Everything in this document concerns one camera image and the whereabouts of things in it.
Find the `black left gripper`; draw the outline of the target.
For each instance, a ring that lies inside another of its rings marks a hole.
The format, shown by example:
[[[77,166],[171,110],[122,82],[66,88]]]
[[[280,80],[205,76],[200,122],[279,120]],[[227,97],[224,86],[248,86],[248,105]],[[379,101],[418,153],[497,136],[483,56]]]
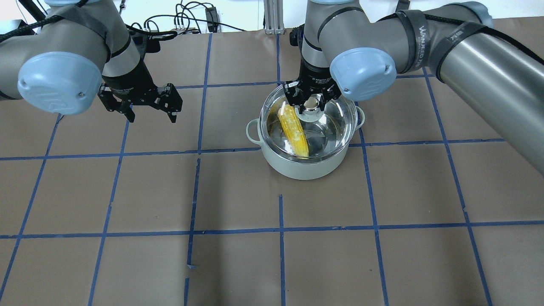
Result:
[[[155,85],[145,64],[137,64],[122,76],[103,76],[103,81],[99,89],[101,103],[107,111],[123,114],[130,123],[135,120],[131,106],[150,106],[165,112],[172,123],[182,110],[183,99],[175,85]]]

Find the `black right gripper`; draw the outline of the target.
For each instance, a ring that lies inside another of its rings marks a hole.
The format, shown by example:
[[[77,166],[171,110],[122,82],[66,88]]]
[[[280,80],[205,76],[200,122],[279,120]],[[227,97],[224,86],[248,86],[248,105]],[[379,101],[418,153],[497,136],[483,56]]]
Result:
[[[299,76],[294,80],[283,83],[284,95],[290,106],[293,106],[298,114],[310,110],[304,103],[313,95],[317,96],[318,108],[325,111],[326,104],[332,99],[338,99],[341,91],[332,78],[327,67],[316,67],[306,60],[300,61]]]

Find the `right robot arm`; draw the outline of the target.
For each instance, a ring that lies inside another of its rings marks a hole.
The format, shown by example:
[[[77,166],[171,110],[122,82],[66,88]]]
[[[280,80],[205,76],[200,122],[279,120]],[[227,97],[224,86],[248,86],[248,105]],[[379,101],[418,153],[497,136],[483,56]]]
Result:
[[[543,172],[543,59],[495,29],[483,4],[400,10],[371,23],[357,0],[309,0],[291,44],[301,62],[298,78],[283,84],[290,105],[307,110],[315,94],[321,109],[340,96],[366,101],[398,74],[428,67]]]

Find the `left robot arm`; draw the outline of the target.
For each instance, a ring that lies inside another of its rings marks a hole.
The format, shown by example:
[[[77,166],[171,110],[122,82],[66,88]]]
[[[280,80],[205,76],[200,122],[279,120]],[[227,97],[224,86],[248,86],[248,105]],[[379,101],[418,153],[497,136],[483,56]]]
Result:
[[[63,116],[99,98],[109,112],[134,122],[132,106],[150,106],[176,122],[183,99],[157,86],[144,63],[146,48],[131,37],[111,0],[48,0],[37,23],[1,35],[1,99],[23,99]]]

